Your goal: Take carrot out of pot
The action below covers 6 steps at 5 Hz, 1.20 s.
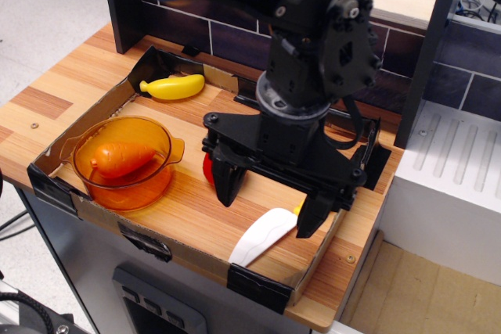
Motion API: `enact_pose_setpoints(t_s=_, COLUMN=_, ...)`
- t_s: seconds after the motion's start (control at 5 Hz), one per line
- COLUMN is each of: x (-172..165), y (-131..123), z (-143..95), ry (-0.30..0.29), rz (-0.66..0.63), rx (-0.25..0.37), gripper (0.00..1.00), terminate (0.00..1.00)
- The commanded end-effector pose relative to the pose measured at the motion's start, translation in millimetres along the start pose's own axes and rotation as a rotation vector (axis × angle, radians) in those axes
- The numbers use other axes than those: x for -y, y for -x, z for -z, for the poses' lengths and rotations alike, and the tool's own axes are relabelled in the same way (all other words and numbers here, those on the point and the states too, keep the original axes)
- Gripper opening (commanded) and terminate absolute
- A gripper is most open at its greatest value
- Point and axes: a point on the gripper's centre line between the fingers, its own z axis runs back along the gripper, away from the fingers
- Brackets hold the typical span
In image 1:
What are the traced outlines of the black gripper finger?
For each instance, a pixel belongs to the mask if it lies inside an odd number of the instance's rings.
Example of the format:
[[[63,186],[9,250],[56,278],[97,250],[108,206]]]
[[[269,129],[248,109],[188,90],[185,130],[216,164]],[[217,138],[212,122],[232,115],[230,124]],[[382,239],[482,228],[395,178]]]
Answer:
[[[310,238],[328,218],[332,206],[333,197],[325,192],[307,195],[297,219],[297,237]]]
[[[223,206],[230,207],[243,185],[247,169],[214,156],[211,172],[218,200]]]

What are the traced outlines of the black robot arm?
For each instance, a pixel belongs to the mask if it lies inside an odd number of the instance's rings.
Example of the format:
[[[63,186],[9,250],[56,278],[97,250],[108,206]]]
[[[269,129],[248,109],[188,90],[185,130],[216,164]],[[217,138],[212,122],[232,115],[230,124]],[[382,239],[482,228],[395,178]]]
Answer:
[[[159,0],[176,2],[178,0]],[[329,214],[350,209],[366,183],[362,162],[343,152],[354,141],[326,135],[331,106],[343,102],[356,138],[364,130],[353,95],[374,85],[372,0],[211,0],[241,9],[271,29],[269,62],[258,78],[259,114],[209,113],[204,151],[218,200],[230,206],[248,171],[302,191],[297,237]]]

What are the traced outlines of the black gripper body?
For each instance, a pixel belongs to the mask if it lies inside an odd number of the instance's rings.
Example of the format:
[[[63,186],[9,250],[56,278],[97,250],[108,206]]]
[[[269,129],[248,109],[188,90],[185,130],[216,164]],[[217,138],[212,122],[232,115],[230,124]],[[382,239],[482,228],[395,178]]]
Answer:
[[[360,164],[341,153],[328,137],[324,120],[287,124],[266,113],[208,113],[203,150],[293,189],[333,197],[332,211],[349,210],[366,183]]]

